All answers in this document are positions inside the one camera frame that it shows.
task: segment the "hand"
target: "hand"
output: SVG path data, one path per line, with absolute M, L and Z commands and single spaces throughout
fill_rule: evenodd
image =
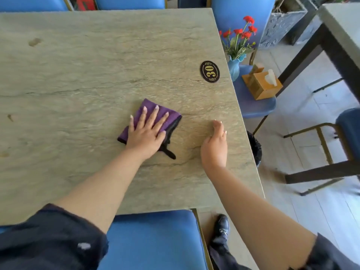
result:
M 153 156 L 160 148 L 166 132 L 162 131 L 159 133 L 159 131 L 169 116 L 169 112 L 167 112 L 159 122 L 154 125 L 155 118 L 159 111 L 159 106 L 156 105 L 148 121 L 145 123 L 147 111 L 147 108 L 144 106 L 136 129 L 134 128 L 134 118 L 132 115 L 130 116 L 129 137 L 126 144 L 126 150 L 135 151 L 142 161 Z
M 224 125 L 217 120 L 213 120 L 214 134 L 205 139 L 201 146 L 201 162 L 207 172 L 213 168 L 225 168 L 227 160 L 227 132 Z

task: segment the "dark trousers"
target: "dark trousers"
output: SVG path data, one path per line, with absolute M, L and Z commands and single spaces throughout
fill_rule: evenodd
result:
M 226 239 L 222 236 L 214 237 L 211 240 L 209 254 L 215 270 L 251 270 L 236 262 L 229 252 Z

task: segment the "blue vase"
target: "blue vase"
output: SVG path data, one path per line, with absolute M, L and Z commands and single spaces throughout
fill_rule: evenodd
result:
M 239 58 L 232 60 L 231 56 L 229 56 L 229 61 L 227 66 L 229 67 L 231 80 L 234 82 L 240 73 L 239 63 L 241 63 L 246 58 L 246 54 L 242 54 Z

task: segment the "black shoe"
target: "black shoe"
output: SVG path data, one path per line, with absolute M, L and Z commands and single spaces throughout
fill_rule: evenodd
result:
M 224 214 L 219 214 L 214 226 L 214 236 L 222 237 L 227 241 L 230 232 L 229 220 Z

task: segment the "tissue box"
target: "tissue box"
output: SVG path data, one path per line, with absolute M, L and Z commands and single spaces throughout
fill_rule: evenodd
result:
M 260 72 L 242 76 L 255 100 L 272 98 L 283 87 L 278 78 L 276 78 L 277 86 L 268 83 L 265 80 L 267 74 L 268 72 Z

